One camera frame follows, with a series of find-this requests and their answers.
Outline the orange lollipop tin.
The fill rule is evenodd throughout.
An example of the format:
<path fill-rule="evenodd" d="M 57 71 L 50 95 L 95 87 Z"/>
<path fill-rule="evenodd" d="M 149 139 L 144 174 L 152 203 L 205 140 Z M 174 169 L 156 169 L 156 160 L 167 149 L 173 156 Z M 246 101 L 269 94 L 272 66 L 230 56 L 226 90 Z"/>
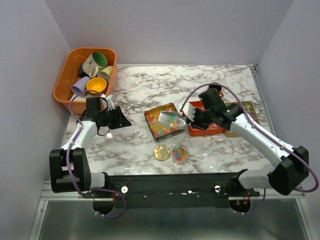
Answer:
<path fill-rule="evenodd" d="M 202 111 L 205 110 L 201 101 L 191 101 L 190 102 L 195 108 L 200 109 Z M 188 127 L 188 133 L 191 137 L 202 137 L 202 136 L 211 136 L 211 135 L 218 135 L 224 132 L 224 128 L 220 127 L 216 124 L 211 124 L 207 130 L 200 130 L 198 128 L 193 128 L 191 126 Z"/>

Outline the silver metal scoop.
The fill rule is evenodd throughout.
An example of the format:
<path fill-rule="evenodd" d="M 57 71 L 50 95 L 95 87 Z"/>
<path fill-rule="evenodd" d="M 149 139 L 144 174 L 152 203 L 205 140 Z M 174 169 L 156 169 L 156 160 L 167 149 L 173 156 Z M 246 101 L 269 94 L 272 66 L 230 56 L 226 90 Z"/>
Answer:
<path fill-rule="evenodd" d="M 179 130 L 183 130 L 187 126 L 186 120 L 175 111 L 161 111 L 158 122 Z"/>

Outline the dark tin of gummies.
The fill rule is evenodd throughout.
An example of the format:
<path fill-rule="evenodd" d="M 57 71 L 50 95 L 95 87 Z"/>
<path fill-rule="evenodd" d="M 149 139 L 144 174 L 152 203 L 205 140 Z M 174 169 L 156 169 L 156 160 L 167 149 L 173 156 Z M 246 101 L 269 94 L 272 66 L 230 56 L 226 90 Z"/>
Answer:
<path fill-rule="evenodd" d="M 144 112 L 145 121 L 155 142 L 160 142 L 169 139 L 173 136 L 177 136 L 184 132 L 182 129 L 177 129 L 159 122 L 161 112 L 176 111 L 177 109 L 175 105 L 171 102 L 153 109 L 149 109 Z"/>

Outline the gold popsicle candy tin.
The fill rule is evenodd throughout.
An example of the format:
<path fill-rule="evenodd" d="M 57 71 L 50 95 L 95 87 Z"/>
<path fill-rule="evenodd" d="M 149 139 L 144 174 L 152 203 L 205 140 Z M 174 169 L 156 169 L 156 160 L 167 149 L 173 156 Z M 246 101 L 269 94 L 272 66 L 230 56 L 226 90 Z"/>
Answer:
<path fill-rule="evenodd" d="M 257 122 L 258 124 L 260 123 L 258 119 L 258 115 L 256 113 L 256 110 L 254 108 L 254 105 L 251 101 L 242 101 L 242 104 L 246 110 L 246 112 L 250 115 L 250 117 Z M 224 130 L 223 134 L 227 138 L 239 138 L 240 136 L 230 130 Z"/>

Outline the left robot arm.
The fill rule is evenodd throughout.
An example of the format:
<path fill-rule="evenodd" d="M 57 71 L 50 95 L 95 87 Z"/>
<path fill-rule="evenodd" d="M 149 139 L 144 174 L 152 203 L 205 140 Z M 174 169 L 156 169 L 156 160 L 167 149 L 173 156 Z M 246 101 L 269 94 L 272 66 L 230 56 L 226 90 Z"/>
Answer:
<path fill-rule="evenodd" d="M 50 182 L 54 193 L 93 190 L 99 197 L 110 194 L 111 183 L 106 172 L 92 173 L 86 155 L 93 138 L 100 128 L 115 130 L 130 127 L 132 124 L 124 116 L 121 108 L 115 106 L 113 95 L 88 97 L 85 110 L 77 116 L 72 110 L 73 101 L 69 103 L 69 112 L 76 119 L 76 129 L 70 139 L 59 149 L 49 154 Z"/>

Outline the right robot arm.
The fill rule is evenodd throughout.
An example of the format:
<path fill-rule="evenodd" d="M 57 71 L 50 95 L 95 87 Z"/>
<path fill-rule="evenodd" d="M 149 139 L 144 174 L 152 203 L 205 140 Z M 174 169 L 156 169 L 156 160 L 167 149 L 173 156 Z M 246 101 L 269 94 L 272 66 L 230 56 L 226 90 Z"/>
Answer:
<path fill-rule="evenodd" d="M 205 130 L 216 124 L 231 131 L 255 147 L 272 165 L 272 169 L 243 169 L 234 175 L 230 191 L 241 196 L 248 189 L 272 188 L 281 195 L 289 195 L 309 176 L 309 152 L 303 146 L 293 147 L 280 140 L 248 115 L 241 102 L 225 104 L 215 89 L 199 94 L 203 110 L 185 101 L 178 105 L 179 115 L 187 123 Z"/>

